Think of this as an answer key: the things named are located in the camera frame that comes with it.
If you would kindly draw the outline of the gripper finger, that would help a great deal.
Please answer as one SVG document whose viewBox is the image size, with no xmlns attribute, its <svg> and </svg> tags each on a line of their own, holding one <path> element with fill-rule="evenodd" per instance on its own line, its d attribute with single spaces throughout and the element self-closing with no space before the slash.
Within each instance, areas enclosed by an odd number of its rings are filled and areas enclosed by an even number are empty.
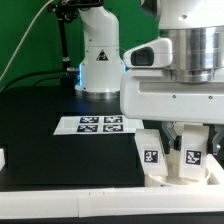
<svg viewBox="0 0 224 224">
<path fill-rule="evenodd" d="M 220 142 L 224 138 L 224 125 L 214 126 L 215 134 L 212 138 L 212 154 L 217 155 L 221 149 Z"/>
<path fill-rule="evenodd" d="M 181 136 L 175 131 L 173 122 L 162 123 L 162 136 L 166 153 L 169 153 L 171 150 L 181 150 Z"/>
</svg>

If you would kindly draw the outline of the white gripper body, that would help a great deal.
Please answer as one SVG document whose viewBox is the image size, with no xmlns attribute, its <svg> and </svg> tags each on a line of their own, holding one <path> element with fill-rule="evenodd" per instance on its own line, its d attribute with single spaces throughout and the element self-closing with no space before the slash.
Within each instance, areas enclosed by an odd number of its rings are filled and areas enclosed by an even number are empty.
<svg viewBox="0 0 224 224">
<path fill-rule="evenodd" d="M 164 69 L 130 69 L 121 81 L 121 112 L 130 119 L 224 124 L 224 83 L 178 83 Z"/>
</svg>

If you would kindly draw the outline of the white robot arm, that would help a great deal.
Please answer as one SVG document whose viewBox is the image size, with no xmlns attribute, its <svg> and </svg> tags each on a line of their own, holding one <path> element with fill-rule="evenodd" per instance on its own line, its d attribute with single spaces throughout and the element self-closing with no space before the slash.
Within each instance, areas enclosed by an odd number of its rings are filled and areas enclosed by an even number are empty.
<svg viewBox="0 0 224 224">
<path fill-rule="evenodd" d="M 224 139 L 224 0 L 140 0 L 158 21 L 159 36 L 119 55 L 118 21 L 102 7 L 80 10 L 85 58 L 77 89 L 89 97 L 120 93 L 128 118 L 215 127 Z"/>
</svg>

